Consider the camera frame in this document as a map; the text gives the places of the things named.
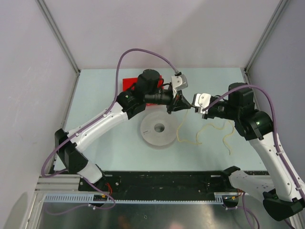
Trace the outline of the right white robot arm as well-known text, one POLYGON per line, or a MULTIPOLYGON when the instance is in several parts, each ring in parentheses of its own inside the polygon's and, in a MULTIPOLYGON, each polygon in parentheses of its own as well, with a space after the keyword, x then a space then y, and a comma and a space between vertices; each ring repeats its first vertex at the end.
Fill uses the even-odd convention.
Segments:
POLYGON ((285 220, 305 208, 305 183, 300 178, 280 144, 273 103, 266 91, 255 85, 233 83, 228 92, 216 97, 195 94, 193 106, 204 119, 232 120, 238 134, 259 155, 271 183, 254 178, 237 167, 225 170, 220 179, 224 191, 238 188, 262 202, 266 212, 276 221, 285 220), (255 108, 253 90, 260 90, 267 98, 271 114, 255 108))

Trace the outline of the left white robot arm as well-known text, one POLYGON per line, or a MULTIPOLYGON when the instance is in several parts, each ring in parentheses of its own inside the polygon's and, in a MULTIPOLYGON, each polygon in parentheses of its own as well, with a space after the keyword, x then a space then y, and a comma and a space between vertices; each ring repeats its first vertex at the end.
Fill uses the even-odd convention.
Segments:
POLYGON ((69 173, 80 175, 90 187, 99 191, 105 186, 103 172, 83 155, 84 150, 116 125, 144 111, 147 104, 165 105, 168 114, 190 109, 192 106, 182 93, 187 86, 187 79, 181 72, 172 76, 169 83, 164 83, 156 70, 146 69, 96 117, 68 132, 56 131, 55 152, 69 173))

